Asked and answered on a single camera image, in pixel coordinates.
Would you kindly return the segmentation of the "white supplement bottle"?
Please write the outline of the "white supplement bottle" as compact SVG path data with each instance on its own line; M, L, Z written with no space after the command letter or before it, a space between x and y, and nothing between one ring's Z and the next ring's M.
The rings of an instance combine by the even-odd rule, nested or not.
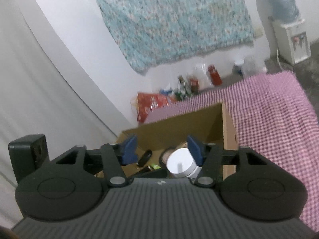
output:
M192 181L196 179L201 170L187 148L173 151L168 157L166 167L174 178L188 178Z

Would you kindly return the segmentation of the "pink checkered cloth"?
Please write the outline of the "pink checkered cloth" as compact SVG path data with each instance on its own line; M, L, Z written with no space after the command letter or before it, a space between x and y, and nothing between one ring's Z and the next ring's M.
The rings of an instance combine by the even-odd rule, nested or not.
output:
M226 88L151 112L146 123L224 103L239 145L249 146L297 177L308 200L301 220L318 231L318 120L303 88L290 72L259 74Z

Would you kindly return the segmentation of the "black glasses case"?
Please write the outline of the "black glasses case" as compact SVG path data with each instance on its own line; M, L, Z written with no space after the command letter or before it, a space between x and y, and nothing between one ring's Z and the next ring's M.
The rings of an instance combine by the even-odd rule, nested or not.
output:
M141 158L139 159L137 166L139 168L142 168L146 165L146 163L150 160L151 156L152 156L153 152L152 150L147 150L144 152L144 154L141 156Z

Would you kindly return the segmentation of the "brown cardboard box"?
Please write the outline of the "brown cardboard box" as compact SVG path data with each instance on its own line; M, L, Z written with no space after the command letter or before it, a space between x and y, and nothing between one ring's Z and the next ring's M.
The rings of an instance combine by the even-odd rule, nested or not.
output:
M191 113L143 124L136 129L122 132L118 141L122 142L131 135L137 136L138 156L142 156L149 149L153 154L142 168L136 164L124 166L123 171L129 178L174 178L167 168L151 171L148 165L159 165L161 153L169 147L174 147L176 150L186 148L188 136L204 143L207 149L211 146L233 151L238 149L235 127L223 104L215 104Z

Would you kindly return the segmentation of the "green glue tube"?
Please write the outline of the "green glue tube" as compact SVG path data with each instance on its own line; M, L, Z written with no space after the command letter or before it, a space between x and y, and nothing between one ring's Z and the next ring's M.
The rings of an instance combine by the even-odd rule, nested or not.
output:
M155 171L155 170L161 169L161 167L159 165L157 165L157 164L150 164L150 165L148 165L148 168L151 171Z

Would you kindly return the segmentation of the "black tape roll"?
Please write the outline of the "black tape roll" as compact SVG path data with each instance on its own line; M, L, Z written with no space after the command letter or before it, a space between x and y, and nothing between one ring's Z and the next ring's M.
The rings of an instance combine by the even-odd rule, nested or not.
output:
M176 149L174 147L169 147L161 153L161 155L159 156L159 166L161 168L166 168L168 158L175 150Z

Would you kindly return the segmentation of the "red gift bag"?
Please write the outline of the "red gift bag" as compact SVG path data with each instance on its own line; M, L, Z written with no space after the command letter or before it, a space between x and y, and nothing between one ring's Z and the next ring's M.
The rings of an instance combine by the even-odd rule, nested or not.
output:
M137 122L142 124L147 119L150 112L161 109L177 102L172 96L166 96L160 93L142 93L131 100L132 110L137 113Z

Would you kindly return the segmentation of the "red jar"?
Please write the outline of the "red jar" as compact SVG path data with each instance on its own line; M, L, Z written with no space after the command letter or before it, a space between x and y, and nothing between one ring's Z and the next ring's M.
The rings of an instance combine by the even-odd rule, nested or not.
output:
M208 66L208 72L214 86L222 85L222 79L220 78L219 73L214 65Z

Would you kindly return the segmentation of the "glass bottle with cap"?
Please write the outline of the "glass bottle with cap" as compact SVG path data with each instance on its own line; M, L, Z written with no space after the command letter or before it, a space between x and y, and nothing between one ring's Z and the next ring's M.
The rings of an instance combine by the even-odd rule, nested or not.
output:
M179 80L179 86L180 86L180 91L183 96L190 97L191 96L191 89L188 85L188 83L185 81L185 79L182 77L182 75L178 76Z

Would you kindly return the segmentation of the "white water dispenser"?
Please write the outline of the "white water dispenser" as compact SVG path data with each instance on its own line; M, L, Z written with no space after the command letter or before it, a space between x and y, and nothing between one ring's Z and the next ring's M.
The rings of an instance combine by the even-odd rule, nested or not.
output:
M296 65L311 57L305 19L284 24L272 21L280 56L290 65Z

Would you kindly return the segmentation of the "blue water jug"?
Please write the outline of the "blue water jug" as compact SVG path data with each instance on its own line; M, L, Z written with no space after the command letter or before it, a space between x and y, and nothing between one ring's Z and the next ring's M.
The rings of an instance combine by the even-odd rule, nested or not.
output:
M299 19L299 9L295 0L268 0L275 21L290 24Z

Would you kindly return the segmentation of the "floral teal curtain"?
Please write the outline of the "floral teal curtain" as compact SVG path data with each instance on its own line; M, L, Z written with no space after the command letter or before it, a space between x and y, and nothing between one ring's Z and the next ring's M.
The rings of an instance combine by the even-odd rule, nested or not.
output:
M96 0L131 68L149 68L251 43L244 0Z

